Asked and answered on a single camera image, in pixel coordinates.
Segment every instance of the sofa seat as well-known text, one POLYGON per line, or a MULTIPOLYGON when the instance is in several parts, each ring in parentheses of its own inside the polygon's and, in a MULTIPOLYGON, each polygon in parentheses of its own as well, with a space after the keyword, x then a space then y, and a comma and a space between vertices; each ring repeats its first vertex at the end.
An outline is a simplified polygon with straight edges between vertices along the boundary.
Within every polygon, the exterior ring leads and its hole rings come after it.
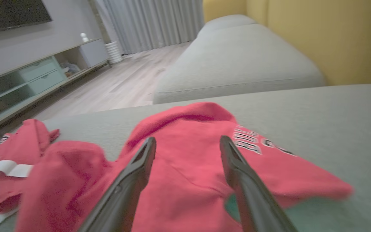
POLYGON ((161 78, 153 103, 324 85, 305 55, 263 25, 247 24, 200 34, 161 78))
POLYGON ((371 85, 239 94, 108 110, 44 123, 50 130, 61 130, 58 140, 99 144, 108 160, 115 160, 142 119, 199 101, 220 104, 240 125, 355 188, 344 201, 313 198, 288 209, 298 231, 371 232, 371 85))

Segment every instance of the television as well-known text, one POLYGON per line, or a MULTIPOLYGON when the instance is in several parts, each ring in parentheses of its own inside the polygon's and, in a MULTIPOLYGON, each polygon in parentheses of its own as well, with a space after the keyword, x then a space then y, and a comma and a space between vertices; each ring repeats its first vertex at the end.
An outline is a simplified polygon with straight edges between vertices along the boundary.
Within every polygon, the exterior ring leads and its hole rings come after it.
POLYGON ((50 21, 41 0, 0 0, 0 31, 50 21))

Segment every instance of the white vase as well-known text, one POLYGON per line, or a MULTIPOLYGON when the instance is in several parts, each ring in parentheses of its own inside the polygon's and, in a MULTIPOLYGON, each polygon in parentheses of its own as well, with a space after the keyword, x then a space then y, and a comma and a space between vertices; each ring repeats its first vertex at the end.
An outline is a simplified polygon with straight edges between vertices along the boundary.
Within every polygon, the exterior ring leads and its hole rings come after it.
POLYGON ((106 49, 109 54, 109 62, 111 64, 122 61, 122 56, 118 50, 117 42, 111 42, 106 44, 106 49))

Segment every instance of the open shelf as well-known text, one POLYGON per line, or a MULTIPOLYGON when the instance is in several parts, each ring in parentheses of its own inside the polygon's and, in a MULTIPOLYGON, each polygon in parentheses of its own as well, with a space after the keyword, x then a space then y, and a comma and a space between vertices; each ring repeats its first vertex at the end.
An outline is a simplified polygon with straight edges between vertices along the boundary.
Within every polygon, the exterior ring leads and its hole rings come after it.
POLYGON ((69 62, 72 64, 77 65, 80 68, 80 71, 68 75, 67 78, 71 79, 72 77, 78 75, 79 73, 83 72, 88 68, 87 63, 84 60, 84 57, 80 51, 79 47, 72 48, 67 51, 63 51, 62 53, 58 53, 54 55, 58 63, 61 65, 63 62, 69 62))
POLYGON ((32 96, 33 94, 29 86, 26 84, 22 84, 21 86, 17 86, 16 88, 5 92, 0 96, 0 113, 15 107, 32 96))
POLYGON ((14 87, 14 88, 12 88, 12 89, 10 89, 10 90, 7 90, 7 91, 1 93, 1 94, 0 94, 0 97, 3 97, 3 96, 5 96, 5 95, 7 95, 7 94, 9 94, 9 93, 11 93, 11 92, 13 92, 13 91, 16 91, 17 89, 19 89, 19 88, 21 88, 21 87, 24 87, 25 85, 27 85, 27 83, 24 83, 24 84, 18 85, 18 86, 14 87))
POLYGON ((28 99, 25 99, 24 101, 19 102, 15 107, 6 108, 2 111, 0 111, 0 122, 4 120, 5 117, 10 116, 16 112, 19 111, 19 109, 22 109, 24 107, 27 107, 28 105, 32 104, 32 102, 35 100, 35 97, 30 97, 28 99))
POLYGON ((26 82, 17 72, 12 72, 8 75, 4 75, 0 77, 0 97, 24 85, 26 85, 26 82))

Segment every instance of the fabric upholstery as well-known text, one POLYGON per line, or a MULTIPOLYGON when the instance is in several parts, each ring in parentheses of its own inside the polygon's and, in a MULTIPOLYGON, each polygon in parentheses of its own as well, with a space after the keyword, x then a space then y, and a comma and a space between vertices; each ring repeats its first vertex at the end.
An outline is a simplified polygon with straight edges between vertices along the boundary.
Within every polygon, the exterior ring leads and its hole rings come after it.
POLYGON ((161 78, 154 104, 323 86, 315 65, 259 24, 200 35, 161 78))
MULTIPOLYGON (((174 106, 211 101, 240 125, 313 162, 355 188, 349 200, 311 199, 287 210, 298 231, 371 231, 371 85, 240 94, 47 120, 61 140, 100 145, 115 160, 142 119, 174 106)), ((10 232, 15 216, 0 225, 10 232)))
POLYGON ((270 0, 268 27, 312 59, 330 85, 371 83, 371 1, 270 0))
POLYGON ((234 14, 228 15, 221 18, 213 19, 207 22, 204 27, 198 33, 198 36, 204 33, 210 33, 211 31, 229 28, 238 25, 256 24, 257 22, 245 15, 234 14))

